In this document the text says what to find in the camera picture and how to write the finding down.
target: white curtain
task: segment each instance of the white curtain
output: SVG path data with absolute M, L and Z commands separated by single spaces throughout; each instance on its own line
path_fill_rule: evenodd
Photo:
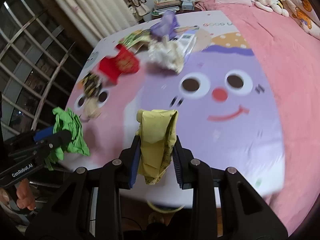
M 124 0 L 55 0 L 95 47 L 99 40 L 137 23 Z

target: stack of books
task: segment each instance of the stack of books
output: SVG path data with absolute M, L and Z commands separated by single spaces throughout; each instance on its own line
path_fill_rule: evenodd
M 166 11 L 176 12 L 180 10 L 180 0 L 155 0 L 152 15 L 163 15 Z

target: red packet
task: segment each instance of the red packet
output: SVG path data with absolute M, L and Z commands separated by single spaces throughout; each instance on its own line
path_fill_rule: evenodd
M 118 44 L 118 55 L 113 58 L 104 57 L 99 63 L 99 70 L 105 73 L 113 83 L 117 83 L 121 73 L 136 73 L 139 70 L 139 60 L 125 46 Z

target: crumpled brown paper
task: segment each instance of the crumpled brown paper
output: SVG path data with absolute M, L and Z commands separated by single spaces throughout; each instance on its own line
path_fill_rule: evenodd
M 146 184 L 160 181 L 170 164 L 173 146 L 176 143 L 177 110 L 139 110 L 140 123 L 137 135 L 141 139 L 141 158 L 138 173 Z

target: finger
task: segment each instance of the finger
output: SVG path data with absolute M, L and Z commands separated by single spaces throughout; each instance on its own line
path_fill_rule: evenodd
M 30 206 L 33 203 L 33 201 L 30 198 L 24 198 L 24 199 L 18 199 L 17 200 L 17 206 L 20 209 L 26 208 Z
M 29 187 L 29 181 L 28 179 L 23 179 L 17 187 L 17 197 L 19 199 L 24 199 L 30 194 L 32 195 L 31 189 Z
M 28 206 L 28 210 L 34 210 L 36 208 L 36 202 L 32 202 L 30 206 Z
M 9 200 L 8 193 L 3 188 L 0 188 L 0 201 L 6 203 L 9 202 Z

